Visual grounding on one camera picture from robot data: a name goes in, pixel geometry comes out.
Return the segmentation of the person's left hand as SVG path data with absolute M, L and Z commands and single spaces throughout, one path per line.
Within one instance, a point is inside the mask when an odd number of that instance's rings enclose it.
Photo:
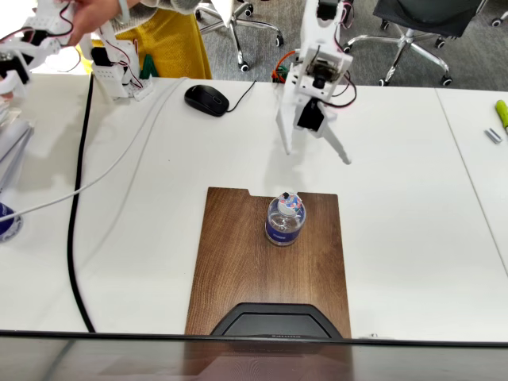
M 68 46 L 76 46 L 85 34 L 92 33 L 121 12 L 118 0 L 82 0 L 72 3 L 75 10 Z

